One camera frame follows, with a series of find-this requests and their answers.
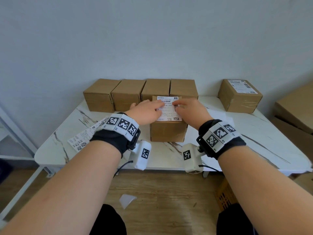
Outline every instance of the marble tabletop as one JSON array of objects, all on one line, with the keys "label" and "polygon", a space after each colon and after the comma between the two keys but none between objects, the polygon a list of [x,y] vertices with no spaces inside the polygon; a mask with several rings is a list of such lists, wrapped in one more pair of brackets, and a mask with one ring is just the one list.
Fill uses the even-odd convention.
[{"label": "marble tabletop", "polygon": [[[231,121],[236,130],[242,134],[247,145],[284,174],[311,171],[309,159],[258,110],[253,114],[225,112],[217,97],[200,96],[199,101],[208,108],[209,112],[211,110],[212,114],[226,117],[223,120]],[[63,167],[76,155],[76,151],[67,140],[108,115],[110,113],[90,112],[84,100],[37,150],[35,161],[42,166]],[[140,126],[140,130],[139,139],[150,142],[149,125]],[[147,169],[184,170],[182,145],[189,142],[197,145],[197,136],[197,130],[188,126],[184,143],[151,142],[152,150]],[[127,162],[129,154],[128,151],[124,154],[119,166]],[[203,156],[202,161],[221,170],[218,162],[213,158]],[[131,164],[124,168],[133,169]]]}]

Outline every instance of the orange basket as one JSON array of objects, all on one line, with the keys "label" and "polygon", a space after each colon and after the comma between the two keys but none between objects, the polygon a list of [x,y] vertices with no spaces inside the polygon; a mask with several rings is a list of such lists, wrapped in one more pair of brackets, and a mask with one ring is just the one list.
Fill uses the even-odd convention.
[{"label": "orange basket", "polygon": [[238,200],[226,178],[224,178],[223,182],[217,189],[215,198],[221,211],[227,209],[231,204],[238,203]]}]

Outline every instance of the person's left hand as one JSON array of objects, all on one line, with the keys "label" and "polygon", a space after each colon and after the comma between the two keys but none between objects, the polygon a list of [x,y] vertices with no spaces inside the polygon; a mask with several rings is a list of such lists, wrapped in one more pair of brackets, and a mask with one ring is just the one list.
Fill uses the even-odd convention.
[{"label": "person's left hand", "polygon": [[138,105],[132,103],[131,107],[125,113],[133,118],[139,125],[151,124],[155,122],[162,114],[161,110],[158,108],[164,106],[164,102],[157,100],[151,102],[150,100],[145,100],[140,102]]}]

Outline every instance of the white plastic device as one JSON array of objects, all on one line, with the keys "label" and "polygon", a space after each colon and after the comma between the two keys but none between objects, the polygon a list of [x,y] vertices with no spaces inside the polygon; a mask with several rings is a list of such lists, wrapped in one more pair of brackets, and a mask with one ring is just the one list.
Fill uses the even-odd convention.
[{"label": "white plastic device", "polygon": [[143,171],[147,167],[150,152],[151,143],[144,140],[138,140],[136,143],[136,147],[131,150],[128,161],[132,160],[134,168]]},{"label": "white plastic device", "polygon": [[184,167],[187,173],[197,174],[203,171],[201,157],[205,155],[204,152],[198,150],[198,146],[187,143],[182,146],[182,155],[184,159]]}]

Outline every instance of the black cable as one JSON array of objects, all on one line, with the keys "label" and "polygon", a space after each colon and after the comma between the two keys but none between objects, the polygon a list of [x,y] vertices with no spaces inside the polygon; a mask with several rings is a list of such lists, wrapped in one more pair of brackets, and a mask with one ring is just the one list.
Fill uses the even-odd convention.
[{"label": "black cable", "polygon": [[[123,166],[125,166],[125,165],[128,164],[128,163],[132,163],[132,162],[134,162],[134,161],[128,161],[128,162],[126,162]],[[116,174],[122,169],[123,166],[121,166],[121,167],[116,171],[116,173],[114,174],[113,178],[114,178],[114,177],[116,176]]]},{"label": "black cable", "polygon": [[207,166],[207,165],[199,165],[199,167],[209,167],[209,166]]}]

